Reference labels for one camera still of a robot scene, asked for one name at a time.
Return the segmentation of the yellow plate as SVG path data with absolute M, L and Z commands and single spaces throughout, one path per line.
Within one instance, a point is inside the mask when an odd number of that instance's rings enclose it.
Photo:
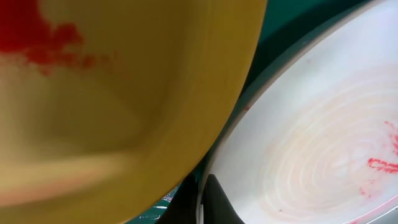
M 2 0 L 1 222 L 122 223 L 202 159 L 263 0 Z

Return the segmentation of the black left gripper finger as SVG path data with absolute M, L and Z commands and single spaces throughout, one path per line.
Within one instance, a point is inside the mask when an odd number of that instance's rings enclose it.
M 156 224 L 196 224 L 200 205 L 203 206 L 204 224 L 243 224 L 213 174 L 208 176 L 201 198 L 198 198 L 196 177 L 188 175 Z

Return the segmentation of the white plate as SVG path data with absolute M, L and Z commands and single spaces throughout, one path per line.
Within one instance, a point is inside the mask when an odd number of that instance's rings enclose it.
M 397 223 L 397 1 L 308 34 L 206 165 L 243 223 Z

